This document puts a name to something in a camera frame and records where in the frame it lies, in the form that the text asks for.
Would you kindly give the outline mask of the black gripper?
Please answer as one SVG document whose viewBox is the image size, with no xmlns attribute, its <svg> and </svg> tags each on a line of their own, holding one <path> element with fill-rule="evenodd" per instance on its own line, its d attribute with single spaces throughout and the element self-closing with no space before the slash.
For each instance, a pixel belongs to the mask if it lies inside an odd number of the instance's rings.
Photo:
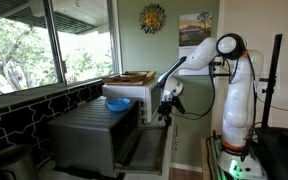
<svg viewBox="0 0 288 180">
<path fill-rule="evenodd" d="M 158 107 L 157 112 L 163 116 L 165 125 L 167 127 L 171 126 L 172 118 L 169 114 L 172 111 L 172 107 L 176 107 L 181 114 L 185 113 L 184 106 L 178 98 L 172 98 L 170 101 L 162 101 Z"/>
</svg>

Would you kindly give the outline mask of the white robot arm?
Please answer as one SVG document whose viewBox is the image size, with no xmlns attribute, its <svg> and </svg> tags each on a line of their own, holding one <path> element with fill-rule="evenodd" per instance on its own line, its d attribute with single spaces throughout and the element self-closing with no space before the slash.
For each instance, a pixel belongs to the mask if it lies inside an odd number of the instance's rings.
<svg viewBox="0 0 288 180">
<path fill-rule="evenodd" d="M 190 55 L 180 58 L 163 73 L 158 79 L 162 89 L 160 116 L 168 116 L 167 106 L 184 110 L 178 100 L 183 84 L 173 74 L 181 69 L 201 70 L 217 57 L 235 62 L 224 103 L 217 165 L 237 180 L 267 180 L 264 168 L 249 148 L 256 117 L 256 85 L 261 74 L 254 65 L 263 62 L 263 54 L 249 51 L 241 36 L 229 33 L 219 39 L 208 37 Z"/>
</svg>

